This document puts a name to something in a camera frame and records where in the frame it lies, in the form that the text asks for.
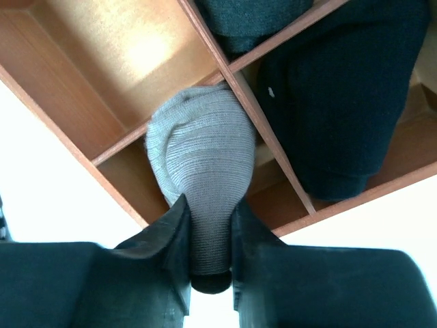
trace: wooden shelf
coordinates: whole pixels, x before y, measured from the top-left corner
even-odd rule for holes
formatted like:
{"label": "wooden shelf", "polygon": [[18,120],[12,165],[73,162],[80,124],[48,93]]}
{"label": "wooden shelf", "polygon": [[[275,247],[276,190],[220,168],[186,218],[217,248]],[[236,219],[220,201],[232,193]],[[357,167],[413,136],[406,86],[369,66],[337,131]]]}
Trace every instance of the wooden shelf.
{"label": "wooden shelf", "polygon": [[141,140],[153,112],[186,87],[226,80],[261,136],[249,204],[282,236],[437,174],[435,23],[389,153],[367,190],[321,202],[294,174],[252,92],[257,65],[347,2],[315,0],[230,63],[192,0],[0,0],[0,78],[141,226],[168,209]]}
{"label": "wooden shelf", "polygon": [[141,144],[124,148],[98,169],[148,224],[169,209]]}
{"label": "wooden shelf", "polygon": [[31,3],[0,11],[0,64],[96,163],[216,68],[176,0],[23,0],[14,8]]}
{"label": "wooden shelf", "polygon": [[369,179],[367,189],[402,177],[437,162],[437,114],[428,111],[399,124],[384,164]]}

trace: black fabric item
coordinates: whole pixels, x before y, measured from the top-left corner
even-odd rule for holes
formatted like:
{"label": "black fabric item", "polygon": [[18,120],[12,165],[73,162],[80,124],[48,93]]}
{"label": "black fabric item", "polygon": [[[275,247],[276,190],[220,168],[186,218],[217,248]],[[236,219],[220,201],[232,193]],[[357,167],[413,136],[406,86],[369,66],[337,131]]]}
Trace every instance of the black fabric item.
{"label": "black fabric item", "polygon": [[429,20],[426,0],[351,0],[265,57],[257,97],[307,193],[344,200],[378,173]]}
{"label": "black fabric item", "polygon": [[120,244],[0,243],[1,328],[182,328],[190,212],[184,196]]}
{"label": "black fabric item", "polygon": [[191,286],[204,294],[218,294],[227,290],[232,283],[231,271],[216,275],[191,275]]}
{"label": "black fabric item", "polygon": [[437,327],[425,280],[405,253],[288,246],[245,201],[231,224],[241,328]]}
{"label": "black fabric item", "polygon": [[313,5],[313,0],[195,0],[223,50],[245,53],[282,30]]}

